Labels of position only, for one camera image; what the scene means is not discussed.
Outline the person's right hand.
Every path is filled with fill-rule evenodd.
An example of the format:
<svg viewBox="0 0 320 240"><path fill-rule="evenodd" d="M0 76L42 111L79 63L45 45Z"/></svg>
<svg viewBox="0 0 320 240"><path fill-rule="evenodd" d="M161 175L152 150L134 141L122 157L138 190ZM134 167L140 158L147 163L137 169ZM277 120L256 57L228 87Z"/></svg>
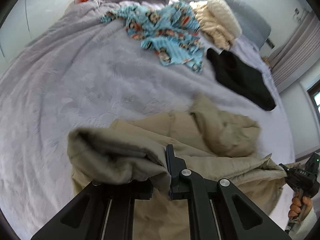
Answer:
<svg viewBox="0 0 320 240"><path fill-rule="evenodd" d="M304 220L310 213L312 209L312 200L310 197L306 196L302 197L302 199L299 199L297 192L295 197L292 198L292 204L290 205L290 210L288 213L289 219L298 216L302 212L302 206L305 207L305 211L300 220Z"/></svg>

